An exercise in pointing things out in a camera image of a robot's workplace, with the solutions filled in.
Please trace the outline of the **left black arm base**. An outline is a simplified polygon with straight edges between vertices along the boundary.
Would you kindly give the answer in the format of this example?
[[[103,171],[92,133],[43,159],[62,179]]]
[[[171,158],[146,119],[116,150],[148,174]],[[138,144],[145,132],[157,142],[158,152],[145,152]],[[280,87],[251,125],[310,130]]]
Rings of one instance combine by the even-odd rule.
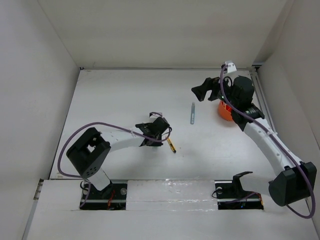
[[[80,210],[87,211],[124,211],[127,204],[128,183],[113,182],[106,190],[98,191],[92,184],[80,183]]]

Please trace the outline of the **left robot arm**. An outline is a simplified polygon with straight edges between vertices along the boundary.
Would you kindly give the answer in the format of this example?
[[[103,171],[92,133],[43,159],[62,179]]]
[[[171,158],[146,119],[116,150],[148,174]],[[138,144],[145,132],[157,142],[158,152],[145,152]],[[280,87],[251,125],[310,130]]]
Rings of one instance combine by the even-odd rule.
[[[95,194],[107,198],[113,183],[102,169],[109,153],[131,147],[160,147],[162,135],[171,127],[160,115],[150,115],[146,123],[136,124],[132,130],[114,126],[116,131],[100,132],[95,123],[85,126],[86,131],[66,151],[66,157],[72,163],[79,176],[89,181]]]

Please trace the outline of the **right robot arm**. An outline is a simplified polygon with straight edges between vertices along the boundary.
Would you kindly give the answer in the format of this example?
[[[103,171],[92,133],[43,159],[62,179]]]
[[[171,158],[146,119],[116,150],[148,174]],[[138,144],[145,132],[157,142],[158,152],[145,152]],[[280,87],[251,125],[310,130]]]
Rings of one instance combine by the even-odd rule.
[[[251,171],[235,175],[232,193],[237,197],[248,192],[269,195],[281,207],[310,198],[315,208],[316,166],[303,162],[280,140],[262,111],[253,104],[255,88],[252,80],[236,72],[236,65],[226,62],[218,77],[208,77],[191,89],[200,102],[205,100],[207,92],[211,92],[209,101],[220,100],[231,107],[233,121],[257,145],[274,171],[274,179],[254,176]]]

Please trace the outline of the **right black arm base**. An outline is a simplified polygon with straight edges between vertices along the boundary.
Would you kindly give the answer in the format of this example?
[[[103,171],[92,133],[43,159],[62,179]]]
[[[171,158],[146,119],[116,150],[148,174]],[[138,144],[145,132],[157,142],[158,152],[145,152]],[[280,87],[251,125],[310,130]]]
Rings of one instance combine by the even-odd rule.
[[[218,210],[264,210],[260,193],[243,190],[240,178],[252,174],[244,171],[232,177],[231,180],[215,180],[215,189],[211,197],[217,200]]]

